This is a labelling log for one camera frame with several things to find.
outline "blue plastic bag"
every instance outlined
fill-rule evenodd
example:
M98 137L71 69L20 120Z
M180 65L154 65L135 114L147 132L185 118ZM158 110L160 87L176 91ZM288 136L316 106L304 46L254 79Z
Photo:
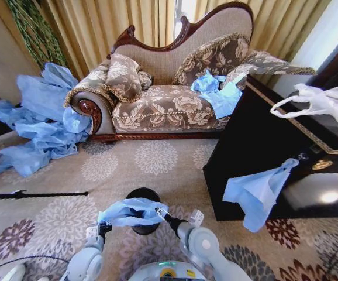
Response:
M65 96L77 84L69 69L47 63L42 76L18 77L22 107L0 100L0 121L31 139L24 145L0 150L0 173L13 166L21 176L30 176L50 159L77 153L75 144L88 137L90 117L63 108Z
M75 112L72 107L67 107L63 113L63 123L65 129L71 133L80 133L87 130L91 125L89 116Z
M154 202L146 198L131 198L113 203L108 209L99 212L98 222L107 222L114 227L136 225L153 225L163 221L155 208L168 210L168 206L160 202ZM144 211L141 218L134 217L135 211Z
M67 93L77 85L69 69L46 63L41 77L19 75L17 86L21 91L21 105L54 121L63 121L63 103Z
M289 158L281 167L230 178L222 200L239 203L245 213L243 226L257 232L264 226L291 169L298 164L298 160Z
M226 84L222 90L218 90L219 81L225 81L225 76L213 77L208 69L207 74L196 79L192 85L192 91L200 91L199 98L209 102L213 108L216 119L229 116L242 96L242 92L236 87L236 84L245 76L244 73L236 77L232 82Z
M213 76L208 69L206 69L206 74L202 77L196 79L191 85L191 91L200 92L201 94L206 94L209 92L218 92L220 81L224 82L226 76Z

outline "carpet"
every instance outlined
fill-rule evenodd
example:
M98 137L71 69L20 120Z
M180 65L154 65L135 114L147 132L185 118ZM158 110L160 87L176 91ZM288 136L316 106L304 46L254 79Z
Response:
M0 148L11 142L0 138ZM70 259L82 247L86 226L95 222L98 211L137 187L149 187L178 218L200 209L205 214L203 226L216 234L225 257L252 280L338 280L338 265L325 276L338 249L338 218L269 220L256 234L243 228L241 221L215 220L202 166L216 143L214 139L86 142L79 144L79 154L52 160L28 178L7 170L0 174L0 193L22 189L90 194L0 200L0 264L29 255ZM186 260L165 223L148 236L129 227L114 228L106 236L104 258L100 280L128 280L149 262ZM15 264L1 267L0 278ZM36 258L26 260L26 267L25 280L42 276L59 280L66 264Z

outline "sofa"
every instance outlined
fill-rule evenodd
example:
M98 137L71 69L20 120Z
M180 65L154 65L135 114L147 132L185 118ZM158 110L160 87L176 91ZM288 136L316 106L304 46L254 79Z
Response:
M226 76L220 88L240 73L314 72L311 68L292 66L267 52L250 49L253 14L241 2L218 6L197 23L189 23L185 16L181 22L177 38L160 48L138 41L134 26L128 27L118 37L108 58L69 92L64 105L91 116L92 139L214 138L222 132L230 116L216 119L211 104L199 98L199 92L191 91L192 82L206 69L213 75ZM127 98L121 91L123 85L108 82L113 80L111 76L118 75L116 66L125 67L124 61L135 71L130 75L135 78L130 81L129 89L132 85L136 88L137 79L140 83L137 95ZM238 83L240 89L244 81Z

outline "sofa backrest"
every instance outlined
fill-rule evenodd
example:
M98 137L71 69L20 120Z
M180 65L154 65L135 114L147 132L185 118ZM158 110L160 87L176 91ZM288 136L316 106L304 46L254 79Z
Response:
M174 74L185 57L196 48L220 36L238 32L251 38L253 14L250 7L241 2L218 6L197 23L181 18L182 29L172 44L155 48L134 37L134 26L127 28L117 39L112 53L131 57L144 71L155 76L154 85L171 84Z

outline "pile of blue plastic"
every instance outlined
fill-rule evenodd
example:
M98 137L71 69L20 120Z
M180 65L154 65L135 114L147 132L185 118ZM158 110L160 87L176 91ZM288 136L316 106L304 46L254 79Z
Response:
M14 167L27 177L48 165L50 159L78 152L75 144L87 139L91 120L71 107L63 108L67 93L77 83L69 69L53 63L45 65L42 78L18 76L21 107L0 100L0 121L31 140L0 150L0 173Z

